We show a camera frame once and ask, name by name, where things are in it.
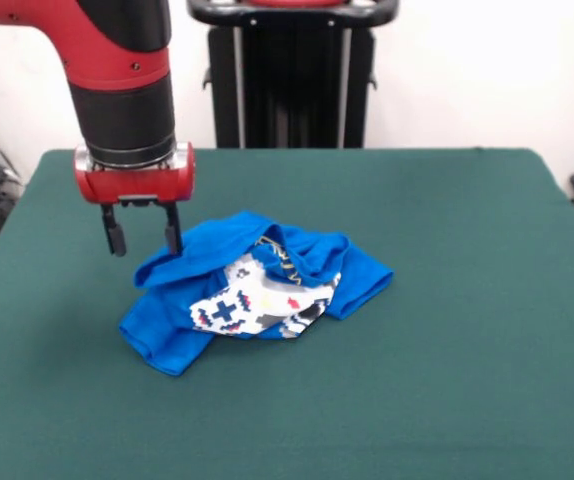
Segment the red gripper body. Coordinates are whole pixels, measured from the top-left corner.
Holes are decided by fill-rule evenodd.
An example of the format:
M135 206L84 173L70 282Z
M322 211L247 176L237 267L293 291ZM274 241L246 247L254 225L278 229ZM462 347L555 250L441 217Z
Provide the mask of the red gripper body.
M74 175L82 197L93 204L187 201L195 186L195 151L180 143L170 157L139 169L115 169L95 162L86 146L74 150Z

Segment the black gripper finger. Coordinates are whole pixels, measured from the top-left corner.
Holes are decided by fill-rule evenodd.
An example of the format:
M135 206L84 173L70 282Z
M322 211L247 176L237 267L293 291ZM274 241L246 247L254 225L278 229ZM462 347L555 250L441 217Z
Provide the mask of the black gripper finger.
M180 254L183 249L180 218L175 202L163 205L166 214L165 239L171 254Z
M121 225L114 216L113 206L103 204L101 214L110 253L117 257L123 257L126 254L125 237Z

